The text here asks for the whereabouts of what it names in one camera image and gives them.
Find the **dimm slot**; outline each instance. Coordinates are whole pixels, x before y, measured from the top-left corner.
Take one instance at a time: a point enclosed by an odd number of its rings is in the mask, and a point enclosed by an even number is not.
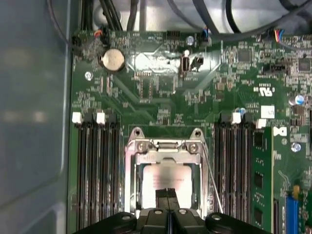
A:
[[[214,126],[214,173],[221,204],[225,214],[244,222],[250,222],[252,132],[249,123]]]

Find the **white sticker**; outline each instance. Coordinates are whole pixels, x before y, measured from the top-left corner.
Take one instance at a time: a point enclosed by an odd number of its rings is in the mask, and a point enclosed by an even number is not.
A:
[[[261,106],[261,118],[275,118],[275,106]]]

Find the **microchip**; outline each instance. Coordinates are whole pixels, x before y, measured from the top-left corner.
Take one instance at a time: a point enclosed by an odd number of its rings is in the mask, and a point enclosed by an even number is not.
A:
[[[217,83],[216,84],[216,89],[219,90],[219,91],[223,91],[225,89],[225,84]]]
[[[255,221],[259,225],[262,225],[262,211],[259,210],[258,208],[255,208],[253,212],[253,216],[254,216]]]
[[[251,51],[250,50],[239,50],[238,51],[238,61],[239,62],[250,62],[251,61]]]
[[[256,172],[254,174],[253,181],[254,181],[255,186],[262,189],[262,187],[263,187],[263,176],[262,175],[260,175]]]
[[[164,118],[163,120],[162,120],[162,124],[163,125],[168,125],[168,123],[169,123],[169,120],[168,120],[168,118]]]
[[[263,133],[254,133],[253,144],[256,147],[263,147]]]
[[[223,93],[217,93],[216,96],[215,96],[215,99],[223,100],[224,99],[224,94]]]
[[[303,115],[304,114],[304,107],[296,105],[293,107],[293,113],[296,115]]]
[[[308,58],[298,59],[298,71],[299,72],[309,72],[311,70],[311,62]]]

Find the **side panel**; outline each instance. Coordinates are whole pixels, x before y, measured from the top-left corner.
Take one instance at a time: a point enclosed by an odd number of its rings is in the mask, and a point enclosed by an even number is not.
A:
[[[53,6],[66,32],[70,2]],[[44,0],[1,1],[0,14],[1,233],[64,234],[71,60]]]

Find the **capacitor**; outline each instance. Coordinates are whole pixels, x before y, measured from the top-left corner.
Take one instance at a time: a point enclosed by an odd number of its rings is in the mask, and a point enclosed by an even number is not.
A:
[[[245,109],[245,108],[240,108],[240,109],[238,110],[238,112],[240,112],[240,115],[241,115],[241,116],[244,116],[244,114],[246,113],[246,109]]]
[[[303,105],[304,104],[304,96],[297,95],[295,97],[291,97],[289,99],[288,103],[290,106]]]
[[[301,150],[301,145],[300,145],[299,143],[297,143],[297,142],[294,142],[294,143],[292,144],[291,149],[292,149],[292,151],[293,151],[294,153],[297,153],[297,152],[299,152],[299,151]]]

